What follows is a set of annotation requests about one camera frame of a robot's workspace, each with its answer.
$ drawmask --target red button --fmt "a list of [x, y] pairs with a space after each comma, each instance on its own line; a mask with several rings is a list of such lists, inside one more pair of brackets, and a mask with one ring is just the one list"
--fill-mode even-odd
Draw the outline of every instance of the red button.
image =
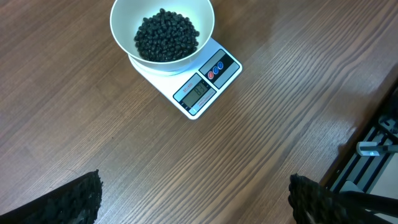
[[214, 73], [212, 71], [210, 71], [209, 73], [207, 73], [207, 77], [209, 77], [209, 79], [213, 79]]

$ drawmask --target bowl rim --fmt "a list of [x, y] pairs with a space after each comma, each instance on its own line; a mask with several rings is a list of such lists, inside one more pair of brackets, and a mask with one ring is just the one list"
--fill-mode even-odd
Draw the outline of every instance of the bowl rim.
[[211, 14], [212, 14], [212, 16], [213, 16], [213, 24], [211, 25], [211, 32], [210, 32], [210, 35], [207, 37], [205, 43], [204, 43], [195, 53], [193, 53], [193, 54], [191, 54], [191, 55], [188, 55], [188, 56], [186, 56], [185, 58], [181, 58], [181, 59], [179, 59], [179, 60], [175, 60], [175, 61], [172, 61], [172, 62], [152, 62], [152, 61], [149, 61], [149, 60], [144, 60], [144, 59], [142, 59], [142, 58], [140, 58], [140, 57], [137, 57], [137, 56], [135, 56], [135, 55], [133, 55], [133, 54], [130, 54], [130, 52], [128, 52], [128, 51], [119, 43], [119, 41], [117, 40], [117, 38], [116, 38], [116, 36], [115, 36], [115, 34], [114, 34], [114, 32], [113, 32], [113, 27], [112, 27], [112, 15], [113, 15], [113, 9], [114, 9], [114, 7], [115, 7], [115, 5], [116, 5], [116, 3], [117, 3], [118, 1], [119, 1], [119, 0], [115, 0], [115, 2], [113, 3], [112, 10], [111, 10], [111, 14], [110, 14], [110, 16], [109, 16], [109, 23], [110, 23], [110, 26], [111, 26], [111, 32], [112, 32], [113, 39], [116, 41], [116, 43], [118, 43], [119, 47], [122, 48], [122, 49], [125, 51], [125, 53], [127, 53], [128, 55], [132, 56], [133, 58], [135, 58], [135, 59], [137, 59], [137, 60], [140, 60], [140, 61], [142, 61], [142, 62], [145, 62], [145, 63], [151, 63], [151, 64], [154, 64], [154, 65], [167, 65], [167, 64], [177, 63], [177, 62], [181, 62], [181, 61], [183, 61], [183, 60], [186, 60], [186, 59], [188, 59], [188, 58], [190, 58], [190, 57], [192, 57], [192, 56], [194, 56], [195, 54], [197, 54], [197, 53], [200, 52], [200, 50], [201, 50], [201, 49], [207, 44], [207, 42], [210, 40], [211, 35], [213, 34], [213, 31], [214, 31], [215, 20], [216, 20], [216, 19], [215, 19], [215, 13], [214, 13], [213, 5], [211, 5], [210, 0], [207, 0], [208, 4], [210, 5], [211, 12], [212, 12]]

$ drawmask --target digital scale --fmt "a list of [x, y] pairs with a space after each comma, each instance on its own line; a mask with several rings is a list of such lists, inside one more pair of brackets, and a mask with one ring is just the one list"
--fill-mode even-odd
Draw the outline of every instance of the digital scale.
[[189, 119], [197, 119], [242, 72], [242, 65], [212, 38], [188, 67], [163, 72], [137, 63], [134, 68]]

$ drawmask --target blue button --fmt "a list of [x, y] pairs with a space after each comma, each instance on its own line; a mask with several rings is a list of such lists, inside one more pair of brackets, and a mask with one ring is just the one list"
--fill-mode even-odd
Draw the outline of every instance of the blue button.
[[224, 68], [224, 64], [222, 62], [218, 62], [217, 67], [219, 69], [223, 69]]
[[213, 73], [214, 73], [215, 75], [218, 74], [218, 68], [217, 68], [216, 66], [214, 66], [214, 68], [213, 68]]

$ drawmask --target button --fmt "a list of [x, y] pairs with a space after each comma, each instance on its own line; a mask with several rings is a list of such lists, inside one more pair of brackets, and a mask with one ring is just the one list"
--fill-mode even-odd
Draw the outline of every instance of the button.
[[224, 64], [222, 62], [218, 62], [217, 67], [219, 69], [223, 69], [224, 68]]
[[213, 68], [213, 73], [214, 73], [215, 75], [218, 74], [218, 68], [217, 68], [217, 66], [214, 66], [214, 68]]
[[207, 77], [209, 77], [209, 79], [213, 79], [214, 73], [212, 71], [210, 71], [209, 73], [207, 73]]

